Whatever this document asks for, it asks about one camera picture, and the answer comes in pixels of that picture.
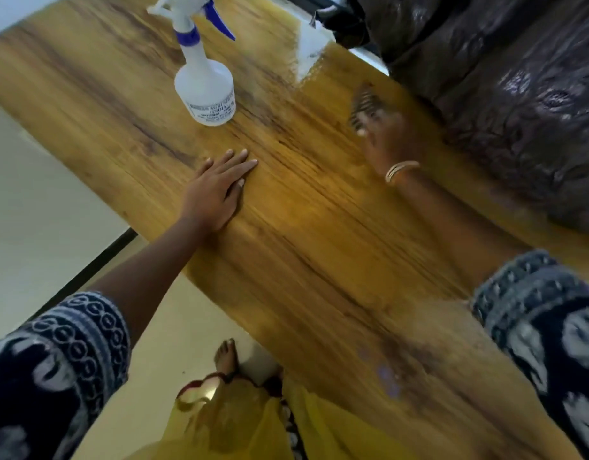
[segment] spray bottle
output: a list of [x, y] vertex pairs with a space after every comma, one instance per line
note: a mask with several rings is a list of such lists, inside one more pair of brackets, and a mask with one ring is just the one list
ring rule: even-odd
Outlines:
[[195, 120], [206, 126], [219, 126], [235, 114], [233, 76], [222, 63], [205, 56], [201, 36], [190, 18], [201, 11], [222, 34], [235, 40], [216, 11], [214, 0], [158, 0], [147, 8], [150, 14], [171, 19], [186, 59], [176, 74], [177, 94]]

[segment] sleeve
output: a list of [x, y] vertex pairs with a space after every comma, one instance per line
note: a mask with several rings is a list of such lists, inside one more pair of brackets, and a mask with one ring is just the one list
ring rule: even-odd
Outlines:
[[126, 323], [78, 293], [0, 340], [0, 458], [67, 459], [126, 381]]
[[472, 312], [589, 459], [589, 284], [534, 250], [481, 285]]

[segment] spray bottle nozzle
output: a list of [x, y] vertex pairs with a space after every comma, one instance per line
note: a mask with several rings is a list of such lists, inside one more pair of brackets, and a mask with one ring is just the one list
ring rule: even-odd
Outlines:
[[[165, 5], [171, 7], [170, 10], [165, 8]], [[203, 11], [207, 21], [214, 24], [214, 27], [222, 32], [231, 40], [235, 40], [235, 36], [226, 26], [222, 18], [216, 11], [214, 0], [158, 0], [154, 6], [149, 6], [147, 12], [150, 14], [157, 14], [164, 16], [176, 22], [179, 16], [185, 16], [190, 20], [193, 14]]]

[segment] wooden table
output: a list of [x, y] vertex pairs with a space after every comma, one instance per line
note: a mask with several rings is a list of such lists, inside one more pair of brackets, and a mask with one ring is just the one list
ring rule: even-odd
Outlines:
[[154, 1], [62, 0], [0, 35], [0, 104], [147, 239], [203, 158], [248, 148], [260, 165], [244, 208], [185, 271], [201, 290], [310, 389], [420, 457], [577, 457], [459, 303], [425, 226], [365, 164], [353, 91], [373, 83], [425, 130], [441, 183], [588, 278], [589, 236], [500, 206], [398, 84], [267, 0], [216, 0], [237, 42], [198, 21], [237, 113], [195, 123], [173, 88], [171, 28], [145, 13]]

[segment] person's left arm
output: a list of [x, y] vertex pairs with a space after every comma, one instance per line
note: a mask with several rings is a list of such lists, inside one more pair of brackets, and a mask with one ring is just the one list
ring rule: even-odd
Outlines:
[[137, 255], [0, 340], [0, 458], [69, 458], [126, 381], [131, 348], [207, 234], [233, 216], [256, 166], [207, 160], [178, 221]]

